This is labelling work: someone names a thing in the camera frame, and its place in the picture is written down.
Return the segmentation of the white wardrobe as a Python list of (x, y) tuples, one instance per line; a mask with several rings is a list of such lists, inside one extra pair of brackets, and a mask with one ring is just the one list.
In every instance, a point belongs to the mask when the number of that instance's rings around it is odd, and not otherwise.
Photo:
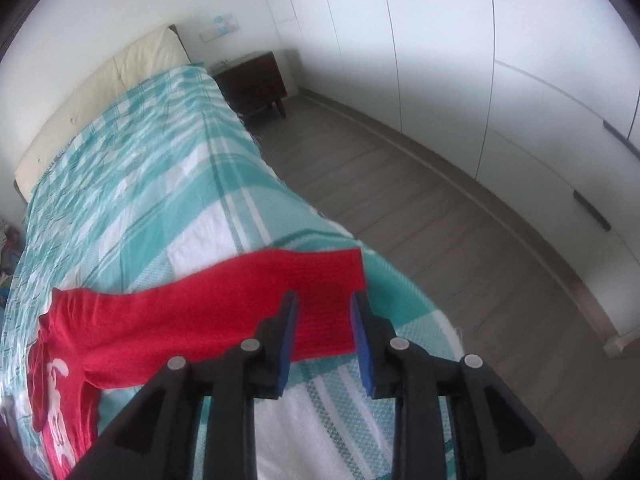
[(620, 0), (267, 0), (299, 88), (516, 212), (620, 356), (639, 340), (639, 38)]

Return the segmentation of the cream padded headboard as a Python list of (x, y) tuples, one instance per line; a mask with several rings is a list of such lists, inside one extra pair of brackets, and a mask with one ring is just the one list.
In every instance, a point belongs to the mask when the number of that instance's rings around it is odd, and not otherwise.
[(50, 116), (18, 162), (14, 188), (24, 202), (55, 157), (107, 107), (143, 81), (190, 58), (174, 25), (160, 26), (106, 60)]

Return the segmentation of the pile of clothes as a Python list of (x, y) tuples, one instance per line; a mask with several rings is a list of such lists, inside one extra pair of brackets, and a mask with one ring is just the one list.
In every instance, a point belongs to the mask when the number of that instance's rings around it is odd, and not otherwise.
[(5, 218), (1, 224), (1, 307), (6, 307), (12, 276), (15, 273), (17, 263), (20, 261), (24, 250), (24, 240), (22, 232)]

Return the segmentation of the teal plaid bed cover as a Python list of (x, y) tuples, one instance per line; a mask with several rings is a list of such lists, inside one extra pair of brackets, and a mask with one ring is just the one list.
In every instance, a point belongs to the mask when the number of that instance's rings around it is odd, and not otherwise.
[[(1, 394), (30, 466), (50, 478), (32, 429), (27, 353), (54, 288), (137, 292), (262, 248), (355, 246), (290, 190), (204, 68), (185, 65), (114, 99), (32, 190), (26, 244), (1, 330)], [(354, 356), (295, 364), (284, 397), (256, 405), (263, 479), (386, 479), (394, 404), (364, 392)]]

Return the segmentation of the dark wooden nightstand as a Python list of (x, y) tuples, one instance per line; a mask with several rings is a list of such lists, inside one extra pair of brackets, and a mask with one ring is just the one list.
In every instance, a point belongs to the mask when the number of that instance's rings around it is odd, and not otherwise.
[(208, 73), (239, 116), (250, 116), (274, 106), (281, 117), (286, 117), (283, 100), (288, 92), (272, 51), (250, 52), (212, 67)]

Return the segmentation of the red knit sweater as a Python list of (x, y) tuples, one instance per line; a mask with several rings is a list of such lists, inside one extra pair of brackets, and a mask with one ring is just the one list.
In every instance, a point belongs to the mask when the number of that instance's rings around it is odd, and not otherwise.
[(98, 436), (104, 390), (140, 386), (173, 356), (220, 356), (299, 304), (293, 361), (353, 352), (350, 297), (364, 289), (361, 252), (264, 249), (134, 294), (53, 289), (27, 357), (32, 426), (54, 478), (65, 478)]

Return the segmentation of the white wall socket panel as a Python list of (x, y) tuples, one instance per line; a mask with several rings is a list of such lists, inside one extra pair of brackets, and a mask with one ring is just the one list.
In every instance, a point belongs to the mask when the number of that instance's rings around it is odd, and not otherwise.
[(219, 14), (213, 18), (212, 24), (200, 31), (200, 38), (203, 44), (232, 34), (239, 30), (239, 24), (232, 13)]

